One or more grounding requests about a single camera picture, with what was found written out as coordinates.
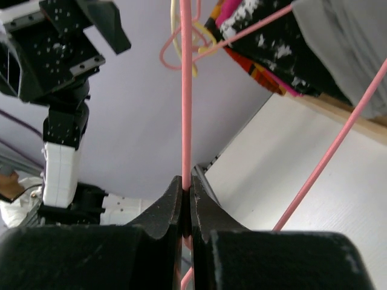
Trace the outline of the black white patterned trousers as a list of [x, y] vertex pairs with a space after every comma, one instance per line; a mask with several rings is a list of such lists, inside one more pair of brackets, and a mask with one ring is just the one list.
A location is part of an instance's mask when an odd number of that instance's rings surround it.
[[[242, 1], [220, 26], [224, 39], [256, 24], [288, 6], [290, 1]], [[234, 41], [236, 52], [260, 64], [301, 94], [328, 94], [345, 104], [350, 101], [340, 91], [322, 62], [310, 50], [293, 13]]]

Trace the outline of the magenta trousers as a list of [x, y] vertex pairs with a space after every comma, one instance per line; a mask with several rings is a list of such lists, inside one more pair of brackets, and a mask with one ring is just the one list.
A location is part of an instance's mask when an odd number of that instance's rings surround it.
[[[215, 19], [215, 25], [220, 28], [221, 24], [227, 20], [238, 8], [241, 1], [223, 1], [220, 5], [220, 13]], [[302, 93], [295, 91], [281, 79], [276, 77], [272, 72], [267, 71], [261, 65], [233, 51], [231, 47], [224, 47], [225, 52], [260, 86], [270, 92], [279, 95], [285, 95], [287, 92], [294, 97], [302, 96]]]

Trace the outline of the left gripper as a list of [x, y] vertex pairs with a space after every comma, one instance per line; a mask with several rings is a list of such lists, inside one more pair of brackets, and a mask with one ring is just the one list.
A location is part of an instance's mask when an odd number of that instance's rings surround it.
[[1, 10], [1, 92], [22, 102], [74, 86], [105, 58], [84, 29], [94, 25], [116, 54], [131, 48], [114, 1], [28, 1]]

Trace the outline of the pink plastic hanger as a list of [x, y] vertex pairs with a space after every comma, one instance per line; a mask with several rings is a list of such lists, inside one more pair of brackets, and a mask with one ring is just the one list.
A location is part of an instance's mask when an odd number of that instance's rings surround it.
[[[193, 27], [193, 23], [198, 22], [198, 20], [200, 18], [201, 1], [188, 1], [188, 3], [189, 3], [189, 7], [193, 8], [193, 12], [194, 12], [194, 15], [192, 16], [193, 19], [191, 21], [191, 24]], [[179, 15], [180, 12], [178, 11], [178, 9], [179, 9], [179, 4], [177, 1], [177, 13]], [[169, 9], [169, 25], [170, 25], [170, 32], [171, 32], [170, 9]], [[165, 66], [167, 69], [171, 69], [173, 71], [181, 69], [181, 60], [179, 60], [179, 58], [174, 50], [173, 44], [172, 44], [172, 39], [174, 37], [177, 37], [178, 42], [180, 44], [180, 42], [181, 42], [181, 40], [180, 40], [181, 30], [180, 29], [181, 29], [181, 19], [180, 19], [180, 24], [177, 25], [175, 32], [171, 33], [171, 35], [169, 36], [166, 43], [163, 45], [163, 47], [160, 51], [160, 54], [159, 54], [160, 62], [163, 64], [163, 66]]]

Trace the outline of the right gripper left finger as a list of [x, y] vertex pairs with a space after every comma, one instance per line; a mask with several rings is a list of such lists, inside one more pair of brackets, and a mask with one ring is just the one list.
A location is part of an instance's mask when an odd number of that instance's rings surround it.
[[2, 289], [179, 289], [181, 178], [126, 225], [43, 225], [1, 236]]

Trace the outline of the cream plastic hanger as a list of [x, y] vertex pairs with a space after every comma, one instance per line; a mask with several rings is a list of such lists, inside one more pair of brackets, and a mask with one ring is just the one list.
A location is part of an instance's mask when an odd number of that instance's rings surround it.
[[[177, 13], [177, 0], [171, 0], [170, 5], [170, 22], [171, 22], [171, 33], [174, 33], [177, 25], [180, 24], [180, 17]], [[177, 37], [174, 37], [172, 39], [172, 44], [174, 47], [174, 50], [179, 58], [181, 60], [181, 45], [178, 42]], [[198, 69], [195, 64], [192, 65], [192, 76], [196, 77], [198, 75]]]

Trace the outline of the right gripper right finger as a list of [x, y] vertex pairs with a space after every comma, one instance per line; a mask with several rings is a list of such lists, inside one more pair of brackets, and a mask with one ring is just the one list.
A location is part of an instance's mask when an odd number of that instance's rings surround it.
[[234, 220], [197, 177], [190, 188], [196, 289], [373, 289], [343, 234], [252, 231]]

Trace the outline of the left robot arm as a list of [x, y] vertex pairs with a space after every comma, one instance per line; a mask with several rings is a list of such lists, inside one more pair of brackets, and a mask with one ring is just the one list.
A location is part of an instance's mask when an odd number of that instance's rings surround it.
[[9, 228], [37, 224], [124, 224], [124, 200], [79, 182], [89, 119], [88, 79], [105, 58], [85, 35], [95, 27], [116, 54], [131, 48], [113, 1], [2, 1], [1, 92], [48, 108], [45, 171], [19, 179], [1, 166], [1, 215]]

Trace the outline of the yellow plastic hanger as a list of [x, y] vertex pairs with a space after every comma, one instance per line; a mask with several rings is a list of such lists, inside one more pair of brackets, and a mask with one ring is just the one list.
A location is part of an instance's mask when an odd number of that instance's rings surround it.
[[192, 31], [193, 50], [198, 54], [206, 52], [217, 44], [217, 40], [213, 34], [199, 22], [193, 23]]

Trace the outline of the grey trousers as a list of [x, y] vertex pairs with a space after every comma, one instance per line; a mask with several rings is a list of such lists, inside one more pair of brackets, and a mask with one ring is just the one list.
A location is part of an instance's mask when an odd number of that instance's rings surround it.
[[386, 1], [293, 1], [291, 6], [309, 48], [358, 105], [386, 59]]

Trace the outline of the wooden clothes rack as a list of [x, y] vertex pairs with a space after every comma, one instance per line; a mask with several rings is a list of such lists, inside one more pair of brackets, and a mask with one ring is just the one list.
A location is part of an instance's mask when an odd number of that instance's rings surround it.
[[[319, 97], [311, 97], [309, 95], [293, 97], [288, 92], [285, 96], [342, 124], [347, 121], [353, 111], [353, 108], [349, 108], [326, 94], [322, 94]], [[386, 145], [386, 121], [383, 122], [381, 124], [363, 117], [358, 117], [352, 129], [380, 144]]]

